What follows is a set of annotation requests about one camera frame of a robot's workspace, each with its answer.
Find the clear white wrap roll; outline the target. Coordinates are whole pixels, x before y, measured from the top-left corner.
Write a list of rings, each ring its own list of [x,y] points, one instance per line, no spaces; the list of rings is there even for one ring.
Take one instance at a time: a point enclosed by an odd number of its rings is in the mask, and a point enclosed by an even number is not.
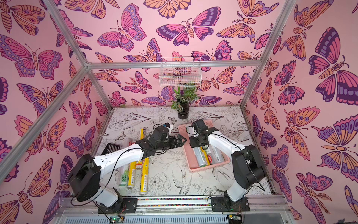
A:
[[[217,163],[225,162],[222,152],[217,147],[213,147],[213,152],[216,157]]]

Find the long yellow wrap roll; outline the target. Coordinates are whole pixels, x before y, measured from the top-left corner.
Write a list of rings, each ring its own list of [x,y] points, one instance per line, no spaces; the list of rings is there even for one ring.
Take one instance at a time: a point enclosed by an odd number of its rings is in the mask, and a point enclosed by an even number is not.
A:
[[[145,138],[145,129],[144,128],[141,128],[140,129],[140,140],[144,139]]]

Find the yellow wrap roll left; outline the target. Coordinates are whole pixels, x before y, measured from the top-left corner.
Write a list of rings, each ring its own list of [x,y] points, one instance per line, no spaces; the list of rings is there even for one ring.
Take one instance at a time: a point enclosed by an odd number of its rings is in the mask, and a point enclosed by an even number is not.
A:
[[[128,189],[133,189],[135,186],[136,167],[137,167],[138,162],[139,162],[139,160],[129,163],[128,182],[127,182]]]

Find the potted green plant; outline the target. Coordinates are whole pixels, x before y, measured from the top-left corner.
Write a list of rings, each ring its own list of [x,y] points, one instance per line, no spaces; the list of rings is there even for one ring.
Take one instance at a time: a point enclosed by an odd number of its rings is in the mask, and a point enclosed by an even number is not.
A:
[[[176,100],[172,103],[171,108],[178,114],[179,119],[187,119],[189,116],[189,104],[199,99],[197,87],[195,86],[178,86],[174,89]]]

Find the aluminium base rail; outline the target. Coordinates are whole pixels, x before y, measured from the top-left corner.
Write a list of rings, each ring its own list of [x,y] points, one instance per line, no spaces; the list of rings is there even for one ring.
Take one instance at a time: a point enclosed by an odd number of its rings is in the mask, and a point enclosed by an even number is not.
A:
[[[90,203],[66,199],[54,224],[293,224],[287,201],[279,195],[247,195],[230,211],[219,196],[124,197],[118,213],[103,214]]]

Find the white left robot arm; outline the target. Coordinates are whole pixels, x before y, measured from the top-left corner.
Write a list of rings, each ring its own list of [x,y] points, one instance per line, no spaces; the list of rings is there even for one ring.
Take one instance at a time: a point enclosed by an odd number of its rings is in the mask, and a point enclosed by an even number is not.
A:
[[[102,183],[101,179],[107,174],[114,176],[116,169],[131,162],[184,146],[186,138],[181,134],[172,135],[171,131],[172,125],[165,123],[156,127],[148,137],[124,149],[100,156],[83,155],[67,177],[78,206],[94,202],[104,214],[122,212],[124,200],[119,191]]]

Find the yellow red wrap roll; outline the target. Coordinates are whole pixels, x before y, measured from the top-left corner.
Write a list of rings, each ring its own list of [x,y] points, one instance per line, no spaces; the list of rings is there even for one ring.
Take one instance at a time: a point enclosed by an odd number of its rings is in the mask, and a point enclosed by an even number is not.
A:
[[[201,152],[202,152],[203,155],[204,155],[204,159],[205,159],[205,162],[206,162],[207,166],[209,166],[209,165],[210,165],[210,161],[209,161],[209,158],[208,158],[208,155],[207,155],[206,151],[203,149],[203,147],[201,147],[200,149],[201,149]]]

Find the white green roll far left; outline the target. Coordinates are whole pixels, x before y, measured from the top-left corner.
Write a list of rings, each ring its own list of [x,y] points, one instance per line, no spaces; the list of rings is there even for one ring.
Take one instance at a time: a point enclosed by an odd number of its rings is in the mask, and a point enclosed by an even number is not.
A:
[[[128,183],[129,164],[123,165],[119,170],[119,186],[124,187]]]

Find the yellow wrap roll front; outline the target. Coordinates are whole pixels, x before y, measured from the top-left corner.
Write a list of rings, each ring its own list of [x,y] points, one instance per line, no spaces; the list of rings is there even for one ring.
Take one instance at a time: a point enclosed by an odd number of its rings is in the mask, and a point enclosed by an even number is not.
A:
[[[149,158],[142,161],[142,173],[140,182],[140,196],[146,196],[148,192]]]

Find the black slotted scoop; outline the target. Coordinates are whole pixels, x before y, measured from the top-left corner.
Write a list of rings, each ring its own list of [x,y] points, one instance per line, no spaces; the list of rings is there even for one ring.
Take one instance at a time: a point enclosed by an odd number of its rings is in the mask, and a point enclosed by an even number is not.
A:
[[[108,143],[106,145],[106,147],[104,148],[103,152],[101,153],[101,155],[111,154],[111,153],[116,152],[116,151],[118,151],[120,149],[121,149],[120,145],[113,144],[113,143]]]

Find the pink perforated plastic basket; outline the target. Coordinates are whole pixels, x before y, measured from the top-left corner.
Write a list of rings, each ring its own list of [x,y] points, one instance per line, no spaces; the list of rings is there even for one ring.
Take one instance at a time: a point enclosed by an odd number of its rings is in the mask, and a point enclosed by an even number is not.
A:
[[[209,155],[207,155],[206,151],[201,147],[192,148],[189,144],[189,137],[193,136],[194,132],[191,132],[190,126],[190,124],[182,124],[178,127],[180,135],[187,139],[183,149],[189,172],[195,173],[204,171],[206,169],[212,169],[226,165],[230,162],[229,157],[224,153],[220,155],[218,149],[216,149],[213,153],[210,152]]]

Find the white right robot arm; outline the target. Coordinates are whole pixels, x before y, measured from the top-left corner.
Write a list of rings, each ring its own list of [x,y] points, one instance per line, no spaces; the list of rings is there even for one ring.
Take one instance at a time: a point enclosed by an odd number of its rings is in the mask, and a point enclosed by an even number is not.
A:
[[[245,196],[254,184],[259,184],[266,177],[265,164],[258,148],[229,139],[217,128],[208,127],[202,119],[193,122],[191,128],[193,131],[188,133],[192,135],[189,137],[192,148],[212,146],[231,158],[235,181],[214,205],[227,211],[244,211],[247,207]]]

